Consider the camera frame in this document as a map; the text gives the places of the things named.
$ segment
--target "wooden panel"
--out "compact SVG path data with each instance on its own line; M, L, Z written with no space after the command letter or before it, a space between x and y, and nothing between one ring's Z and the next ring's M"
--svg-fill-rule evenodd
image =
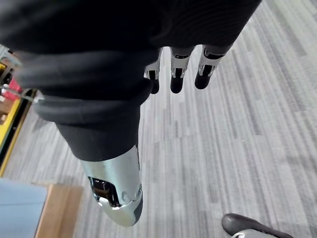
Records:
M83 188L50 184L35 238L73 236Z

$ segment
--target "metal fingertip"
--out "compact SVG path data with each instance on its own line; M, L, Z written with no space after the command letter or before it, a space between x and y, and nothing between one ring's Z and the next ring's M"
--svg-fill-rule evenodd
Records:
M152 94L156 94L159 92L159 80L158 79L151 79L152 83Z
M195 79L195 86L197 89L205 89L210 81L210 77L208 76L200 76L197 73L196 79Z
M183 79L182 78L173 78L171 79L170 89L173 93L177 94L182 91L183 88Z

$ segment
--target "gray carpet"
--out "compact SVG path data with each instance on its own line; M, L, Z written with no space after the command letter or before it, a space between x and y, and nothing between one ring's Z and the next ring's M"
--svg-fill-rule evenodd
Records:
M145 205L132 228L99 210L55 125L32 108L4 176L83 185L76 238L224 238L226 212L316 238L316 39L316 0L265 0L204 91L195 49L179 95L164 49L161 90L142 106Z

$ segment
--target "black fabric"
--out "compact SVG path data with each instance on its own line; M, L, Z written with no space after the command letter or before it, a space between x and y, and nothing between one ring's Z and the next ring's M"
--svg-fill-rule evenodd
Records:
M36 110L74 154L99 161L137 144L146 65L158 48L229 48L260 0L0 0L0 44L21 57L16 79L40 89Z

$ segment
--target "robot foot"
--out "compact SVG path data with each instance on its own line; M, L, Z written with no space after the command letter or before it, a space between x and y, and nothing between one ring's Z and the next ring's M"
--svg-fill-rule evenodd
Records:
M221 224L232 238L293 238L287 233L269 228L254 219L234 213L224 215Z

